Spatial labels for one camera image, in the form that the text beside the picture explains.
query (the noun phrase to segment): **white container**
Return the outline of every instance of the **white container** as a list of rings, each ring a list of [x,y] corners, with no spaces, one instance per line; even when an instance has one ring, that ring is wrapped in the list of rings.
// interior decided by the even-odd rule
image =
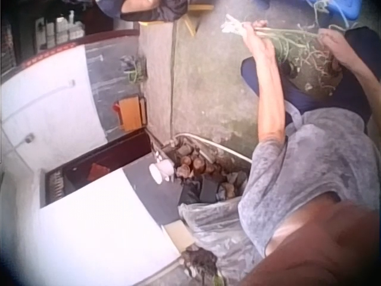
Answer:
[[[164,159],[149,165],[149,171],[155,182],[160,185],[163,179],[168,179],[174,174],[173,163],[169,159]]]

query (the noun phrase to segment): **rock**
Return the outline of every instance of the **rock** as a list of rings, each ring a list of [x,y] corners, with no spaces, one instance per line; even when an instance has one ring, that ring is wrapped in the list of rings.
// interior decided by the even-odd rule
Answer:
[[[192,159],[189,156],[184,156],[181,158],[181,165],[188,165],[190,166],[192,164]]]
[[[226,199],[235,198],[235,188],[234,185],[231,183],[222,183],[221,186],[225,189],[226,192]]]
[[[195,175],[200,175],[205,172],[205,161],[202,158],[196,158],[193,160],[193,171]]]
[[[191,169],[187,164],[182,164],[180,167],[176,169],[176,175],[178,177],[182,177],[184,179],[188,178],[191,174]]]

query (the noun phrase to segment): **white tile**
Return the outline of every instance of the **white tile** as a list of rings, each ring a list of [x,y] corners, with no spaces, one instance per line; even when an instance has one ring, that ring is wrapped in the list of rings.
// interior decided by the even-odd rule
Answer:
[[[3,123],[3,130],[14,145],[34,135],[17,148],[33,170],[49,171],[107,143],[86,85],[34,103]]]
[[[59,52],[18,73],[1,86],[2,120],[48,93],[87,82],[85,46]]]

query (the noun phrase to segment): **plastic bag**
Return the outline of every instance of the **plastic bag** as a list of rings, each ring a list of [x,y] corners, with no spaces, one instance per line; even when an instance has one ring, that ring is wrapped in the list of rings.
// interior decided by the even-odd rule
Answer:
[[[241,197],[215,204],[181,204],[180,217],[196,244],[217,256],[217,267],[229,285],[237,284],[259,262],[260,255],[241,227]]]

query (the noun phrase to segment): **white pipe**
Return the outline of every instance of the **white pipe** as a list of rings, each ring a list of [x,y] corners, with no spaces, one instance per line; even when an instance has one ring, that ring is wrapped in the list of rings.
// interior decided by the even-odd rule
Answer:
[[[225,152],[228,152],[232,155],[235,155],[237,156],[238,158],[241,158],[242,160],[245,160],[246,162],[249,162],[250,164],[252,163],[252,160],[249,159],[248,157],[245,157],[244,155],[242,154],[239,154],[238,152],[234,151],[234,150],[231,150],[225,146],[222,146],[218,143],[215,143],[213,141],[210,141],[210,140],[207,140],[207,139],[204,139],[200,136],[197,136],[197,135],[193,135],[193,134],[190,134],[190,133],[179,133],[179,134],[176,134],[174,137],[177,138],[179,136],[188,136],[188,137],[191,137],[191,138],[194,138],[194,139],[197,139],[197,140],[200,140],[201,142],[204,142],[206,144],[209,144],[209,145],[212,145],[212,146],[215,146],[221,150],[224,150]]]

